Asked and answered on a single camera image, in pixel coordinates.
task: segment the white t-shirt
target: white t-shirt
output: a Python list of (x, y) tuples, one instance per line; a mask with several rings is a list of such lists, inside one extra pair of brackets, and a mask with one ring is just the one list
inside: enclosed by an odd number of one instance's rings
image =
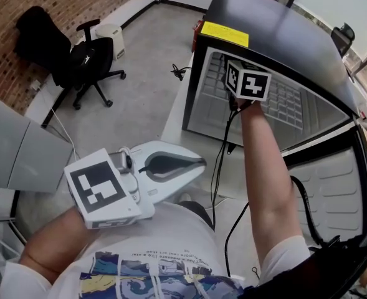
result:
[[(302, 236), (276, 245), (260, 282), (309, 257)], [(150, 220), (102, 230), (53, 286), (28, 267), (7, 263), (0, 299), (237, 298), (239, 282), (217, 261), (214, 232), (195, 213), (170, 203)]]

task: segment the graphic print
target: graphic print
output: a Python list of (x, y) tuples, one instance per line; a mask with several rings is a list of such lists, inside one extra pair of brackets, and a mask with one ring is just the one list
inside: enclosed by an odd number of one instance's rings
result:
[(70, 175), (88, 213), (126, 197), (106, 161), (71, 172)]
[(212, 276), (210, 268), (198, 266), (195, 261), (201, 259), (186, 250), (183, 254), (149, 250), (124, 255), (126, 259), (121, 256), (95, 253), (92, 272), (80, 275), (80, 298), (116, 299), (117, 289), (123, 299), (155, 299), (160, 294), (165, 299), (201, 299), (205, 293), (212, 299), (233, 299), (243, 292), (230, 278)]
[(118, 258), (117, 254), (111, 252), (97, 252), (95, 254), (95, 265), (93, 266), (93, 274), (118, 275)]
[(161, 290), (165, 299), (200, 299), (200, 294), (194, 280), (188, 275), (160, 276)]
[(150, 267), (148, 263), (140, 260), (122, 260), (121, 276), (149, 276)]
[(161, 259), (158, 262), (158, 270), (160, 276), (184, 275), (184, 263), (178, 260)]
[(81, 273), (82, 299), (117, 299), (115, 276)]
[(156, 298), (155, 287), (150, 276), (121, 277), (121, 295), (123, 299), (151, 299)]

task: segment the small white box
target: small white box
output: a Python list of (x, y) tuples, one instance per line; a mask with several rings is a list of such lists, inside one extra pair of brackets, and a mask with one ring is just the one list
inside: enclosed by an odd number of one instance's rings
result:
[(64, 168), (88, 229), (129, 225), (141, 211), (103, 148)]
[(266, 101), (272, 74), (248, 62), (228, 60), (226, 87), (236, 98)]
[(114, 60), (119, 59), (125, 54), (125, 45), (123, 43), (122, 28), (114, 24), (102, 24), (96, 28), (96, 36), (110, 37), (113, 39)]

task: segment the white cable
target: white cable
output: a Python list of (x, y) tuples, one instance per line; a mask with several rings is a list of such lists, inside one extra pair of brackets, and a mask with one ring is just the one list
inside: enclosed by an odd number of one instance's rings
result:
[[(230, 198), (225, 198), (225, 199), (223, 199), (223, 200), (221, 200), (220, 202), (218, 202), (216, 205), (215, 205), (215, 208), (217, 207), (217, 206), (219, 206), (219, 205), (221, 205), (224, 201), (227, 201), (228, 199), (230, 199)], [(212, 207), (210, 207), (210, 208), (206, 208), (206, 211), (210, 211), (212, 209)]]
[(72, 145), (72, 150), (73, 150), (73, 152), (74, 152), (74, 159), (75, 159), (75, 161), (77, 161), (77, 152), (75, 151), (75, 145), (74, 145), (74, 142), (72, 141), (72, 139), (71, 139), (70, 135), (67, 133), (67, 130), (65, 129), (65, 127), (64, 127), (64, 125), (63, 125), (63, 123), (61, 123), (60, 118), (57, 116), (56, 112), (53, 110), (53, 108), (52, 108), (52, 107), (48, 106), (48, 104), (47, 104), (47, 102), (46, 102), (46, 99), (45, 99), (45, 96), (44, 96), (44, 94), (42, 93), (42, 91), (43, 91), (43, 89), (40, 87), (40, 88), (39, 88), (39, 93), (41, 93), (42, 98), (44, 99), (44, 102), (45, 102), (46, 106), (52, 110), (52, 112), (53, 112), (54, 116), (56, 117), (56, 119), (57, 119), (57, 121), (59, 122), (60, 126), (61, 126), (61, 127), (62, 127), (62, 129), (64, 130), (64, 133), (65, 133), (65, 134), (67, 135), (67, 137), (69, 138), (69, 140), (70, 140), (70, 142), (71, 142), (71, 145)]
[(0, 240), (0, 244), (5, 247), (6, 249), (10, 250), (12, 253), (16, 254), (17, 256), (20, 256), (21, 254), (14, 250), (12, 247), (10, 247), (9, 245), (5, 244), (3, 241)]
[(131, 150), (129, 149), (129, 147), (127, 147), (127, 146), (122, 146), (119, 150), (118, 150), (119, 152), (125, 152), (126, 153), (126, 155), (129, 155), (129, 156), (131, 156)]

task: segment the floor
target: floor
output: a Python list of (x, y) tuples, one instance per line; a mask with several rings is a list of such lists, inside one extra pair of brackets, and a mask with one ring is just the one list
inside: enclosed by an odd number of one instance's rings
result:
[[(105, 108), (91, 88), (81, 101), (80, 111), (72, 108), (74, 94), (57, 110), (81, 157), (100, 148), (112, 152), (121, 146), (132, 147), (161, 136), (180, 86), (180, 81), (170, 72), (172, 63), (181, 68), (189, 62), (192, 27), (200, 18), (199, 12), (160, 4), (151, 7), (123, 31), (126, 53), (113, 63), (112, 69), (124, 69), (127, 78), (100, 82), (113, 106)], [(55, 118), (51, 125), (61, 131)], [(204, 207), (210, 206), (208, 192), (195, 195)], [(217, 207), (216, 238), (221, 262), (224, 262), (226, 236), (244, 204), (230, 199)], [(65, 178), (55, 194), (21, 192), (17, 225), (24, 235), (30, 236), (71, 206), (73, 201)], [(257, 279), (251, 268), (257, 267), (258, 262), (249, 218), (247, 211), (229, 242), (229, 262), (233, 274), (245, 277), (246, 284), (255, 285)]]

